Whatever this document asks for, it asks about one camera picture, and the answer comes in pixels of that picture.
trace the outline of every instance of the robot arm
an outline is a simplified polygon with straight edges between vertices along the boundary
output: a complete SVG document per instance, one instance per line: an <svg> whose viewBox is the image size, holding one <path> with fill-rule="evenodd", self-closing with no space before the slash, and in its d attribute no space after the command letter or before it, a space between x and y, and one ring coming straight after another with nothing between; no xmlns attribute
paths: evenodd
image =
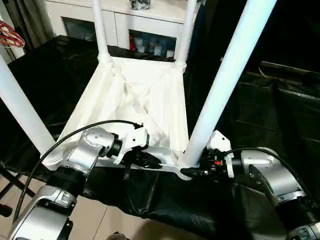
<svg viewBox="0 0 320 240"><path fill-rule="evenodd" d="M148 141L144 127L134 130L134 138L129 134L121 140L101 127L91 127L76 143L56 148L49 157L61 158L61 165L14 222L8 239L67 240L73 227L69 216L98 158L121 163L127 152L146 148Z"/></svg>
<svg viewBox="0 0 320 240"><path fill-rule="evenodd" d="M320 221L316 208L296 177L280 162L278 155L268 148L240 149L237 159L230 141L214 131L207 145L211 157L200 168L184 168L188 177L211 176L215 182L222 177L247 175L260 186L274 206L287 229L289 240L320 239Z"/></svg>

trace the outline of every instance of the white pole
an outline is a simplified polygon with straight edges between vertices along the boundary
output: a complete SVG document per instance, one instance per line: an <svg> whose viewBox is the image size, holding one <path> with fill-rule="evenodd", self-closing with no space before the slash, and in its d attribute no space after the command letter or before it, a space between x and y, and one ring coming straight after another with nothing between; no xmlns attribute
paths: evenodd
<svg viewBox="0 0 320 240"><path fill-rule="evenodd" d="M94 14L96 41L99 49L98 59L99 61L106 59L110 62L112 61L112 58L108 52L106 30L99 0L92 0L92 9Z"/></svg>
<svg viewBox="0 0 320 240"><path fill-rule="evenodd" d="M196 122L181 168L196 167L277 0L248 0Z"/></svg>
<svg viewBox="0 0 320 240"><path fill-rule="evenodd" d="M180 36L180 43L176 55L175 65L180 68L186 65L191 37L193 33L193 22L195 18L197 0L188 0L184 18L183 30Z"/></svg>
<svg viewBox="0 0 320 240"><path fill-rule="evenodd" d="M55 144L55 140L20 88L2 56L0 56L0 97L41 154Z"/></svg>

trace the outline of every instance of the curtain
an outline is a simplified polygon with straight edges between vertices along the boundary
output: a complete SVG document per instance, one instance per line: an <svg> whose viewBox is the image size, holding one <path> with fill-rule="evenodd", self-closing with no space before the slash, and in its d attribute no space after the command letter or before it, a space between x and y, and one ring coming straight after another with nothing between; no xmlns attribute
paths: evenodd
<svg viewBox="0 0 320 240"><path fill-rule="evenodd" d="M3 0L12 19L15 30L26 42L28 52L52 38L48 25L44 22L43 8L37 0Z"/></svg>

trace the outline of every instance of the black tarp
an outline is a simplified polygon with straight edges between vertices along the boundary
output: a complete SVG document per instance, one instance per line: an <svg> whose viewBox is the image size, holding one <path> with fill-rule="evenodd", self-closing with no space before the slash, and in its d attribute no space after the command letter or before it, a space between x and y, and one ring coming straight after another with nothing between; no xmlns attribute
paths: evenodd
<svg viewBox="0 0 320 240"><path fill-rule="evenodd" d="M117 47L118 57L149 58ZM59 36L9 65L35 110L58 136L97 64L95 43ZM196 90L189 83L210 82L189 70L185 75L188 122L197 119L192 109ZM198 92L205 99L205 90ZM233 148L269 147L277 151L301 176L320 202L320 93L319 84L308 86L244 74L220 118L218 129ZM1 165L28 175L39 159L34 146L2 103ZM36 178L51 173L41 166ZM96 167L84 196L117 206L122 211L184 228L208 239L283 239L284 230L265 196L241 182L212 184L207 180L183 181L173 173L133 170L128 182L122 169Z"/></svg>

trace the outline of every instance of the floor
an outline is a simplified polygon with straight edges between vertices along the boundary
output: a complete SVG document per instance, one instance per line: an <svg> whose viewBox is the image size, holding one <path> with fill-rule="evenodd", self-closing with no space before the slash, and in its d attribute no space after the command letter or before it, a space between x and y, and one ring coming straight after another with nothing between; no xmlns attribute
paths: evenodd
<svg viewBox="0 0 320 240"><path fill-rule="evenodd" d="M0 190L8 183L0 176ZM44 183L33 179L30 188L36 192ZM13 208L17 205L21 191L13 187L0 204ZM26 196L23 208L31 200ZM5 240L12 224L13 214L6 218L0 216L0 240ZM73 221L73 229L70 240L106 240L114 232L126 235L130 240L204 240L193 233L160 223L155 220L142 219L123 213L117 207L107 206L98 201L78 197L70 219Z"/></svg>

